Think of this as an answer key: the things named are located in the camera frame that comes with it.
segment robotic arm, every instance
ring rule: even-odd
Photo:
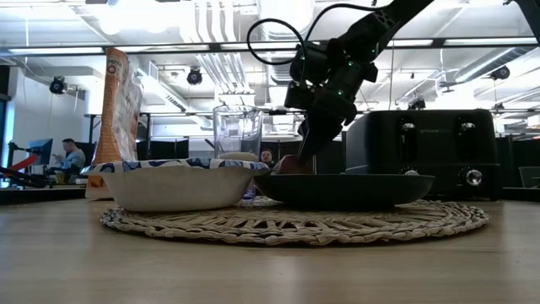
[[[366,15],[327,44],[307,41],[305,49],[297,51],[291,63],[293,81],[289,83],[285,106],[306,111],[299,128],[303,136],[297,154],[301,165],[339,135],[343,123],[349,125],[354,120],[357,112],[354,99],[360,86],[364,80],[375,82],[377,78],[378,70],[373,61],[392,37],[433,1],[394,0]],[[538,39],[540,0],[515,1]]]

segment black toaster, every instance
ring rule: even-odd
[[[435,176],[431,194],[496,198],[487,110],[373,111],[347,131],[346,172]]]

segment blue patterned bowl rim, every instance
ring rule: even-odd
[[[83,168],[80,173],[85,175],[99,175],[102,173],[121,173],[137,169],[156,168],[162,166],[189,166],[201,169],[219,169],[230,166],[241,166],[250,170],[269,170],[268,166],[261,162],[191,158],[186,160],[117,161],[87,166]]]

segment clear glass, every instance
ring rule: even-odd
[[[259,155],[262,111],[253,106],[218,106],[213,109],[214,155],[246,152]]]

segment shirt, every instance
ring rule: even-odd
[[[62,169],[71,169],[72,165],[82,169],[85,161],[86,156],[84,156],[82,150],[79,149],[77,151],[73,151],[66,157],[65,160],[62,160]]]

